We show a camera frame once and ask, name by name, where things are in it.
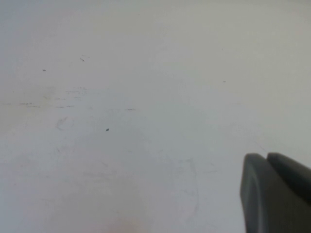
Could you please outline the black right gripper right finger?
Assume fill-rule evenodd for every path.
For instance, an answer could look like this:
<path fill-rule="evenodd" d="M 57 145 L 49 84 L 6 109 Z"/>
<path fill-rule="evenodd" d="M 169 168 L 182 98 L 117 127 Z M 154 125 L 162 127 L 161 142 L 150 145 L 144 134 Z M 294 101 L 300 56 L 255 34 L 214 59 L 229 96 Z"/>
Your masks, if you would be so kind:
<path fill-rule="evenodd" d="M 267 161 L 287 186 L 304 201 L 311 200 L 311 169 L 283 154 L 271 152 Z"/>

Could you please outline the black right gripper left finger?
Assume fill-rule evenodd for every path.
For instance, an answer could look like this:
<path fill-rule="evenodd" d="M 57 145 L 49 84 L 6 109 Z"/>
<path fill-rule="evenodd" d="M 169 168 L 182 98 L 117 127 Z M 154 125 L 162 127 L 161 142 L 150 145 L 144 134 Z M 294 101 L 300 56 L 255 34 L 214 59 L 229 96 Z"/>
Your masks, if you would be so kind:
<path fill-rule="evenodd" d="M 244 157 L 240 197 L 248 233 L 311 231 L 311 201 L 293 192 L 259 154 Z"/>

